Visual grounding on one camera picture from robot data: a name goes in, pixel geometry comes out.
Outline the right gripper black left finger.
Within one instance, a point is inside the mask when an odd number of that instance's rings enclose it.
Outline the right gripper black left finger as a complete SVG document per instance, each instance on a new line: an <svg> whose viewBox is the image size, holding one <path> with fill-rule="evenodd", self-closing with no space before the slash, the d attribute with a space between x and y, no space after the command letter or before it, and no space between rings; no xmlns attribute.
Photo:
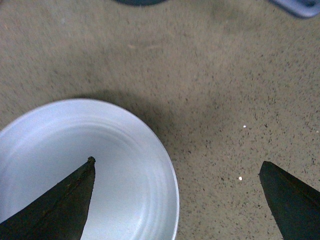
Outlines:
<svg viewBox="0 0 320 240"><path fill-rule="evenodd" d="M79 240L95 182L95 158L0 224L2 240Z"/></svg>

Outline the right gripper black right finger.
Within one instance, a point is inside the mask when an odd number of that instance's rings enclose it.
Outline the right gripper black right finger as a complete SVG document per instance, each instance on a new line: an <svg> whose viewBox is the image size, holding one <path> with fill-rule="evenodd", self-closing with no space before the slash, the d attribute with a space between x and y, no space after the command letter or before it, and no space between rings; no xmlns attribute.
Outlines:
<svg viewBox="0 0 320 240"><path fill-rule="evenodd" d="M320 192L270 161L259 172L268 207L285 240L320 238Z"/></svg>

